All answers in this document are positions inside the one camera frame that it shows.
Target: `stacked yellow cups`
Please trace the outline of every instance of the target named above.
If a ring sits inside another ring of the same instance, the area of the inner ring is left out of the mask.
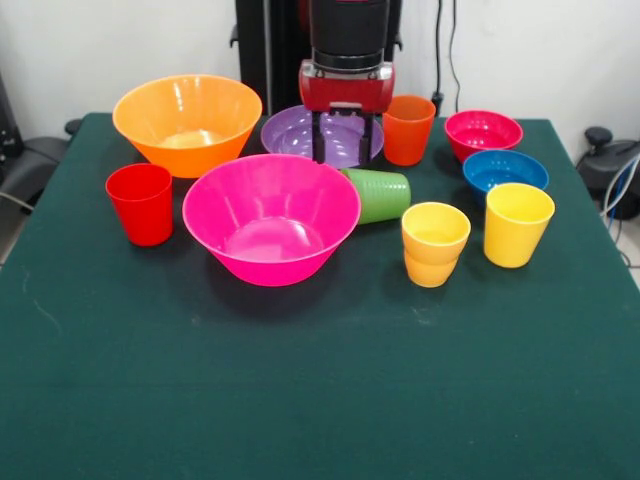
[[[418,203],[402,216],[402,241],[407,273],[421,287],[447,281],[467,244],[471,222],[446,203]]]

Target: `purple bowl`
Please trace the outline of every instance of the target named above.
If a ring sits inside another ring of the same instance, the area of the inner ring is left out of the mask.
[[[325,163],[335,168],[358,165],[364,120],[324,113],[320,125],[325,138]],[[371,158],[382,150],[383,137],[382,127],[373,122]],[[260,139],[269,153],[292,153],[312,158],[311,112],[298,105],[276,113],[262,127]]]

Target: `yellow cup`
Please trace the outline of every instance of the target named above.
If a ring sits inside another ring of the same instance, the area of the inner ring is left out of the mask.
[[[404,262],[411,281],[439,287],[453,273],[471,233],[467,216],[446,203],[418,203],[402,216]]]
[[[531,259],[555,212],[549,195],[523,183],[503,183],[487,194],[484,254],[496,265],[517,268]]]

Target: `red cup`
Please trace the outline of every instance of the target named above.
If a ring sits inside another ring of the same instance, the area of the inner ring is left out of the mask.
[[[152,247],[173,232],[172,177],[150,163],[136,163],[116,170],[105,188],[129,241]]]

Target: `orange bowl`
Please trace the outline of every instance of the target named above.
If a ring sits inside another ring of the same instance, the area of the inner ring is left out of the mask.
[[[260,115],[260,97],[241,82],[177,75],[127,93],[113,124],[149,162],[174,177],[198,178],[238,158]]]

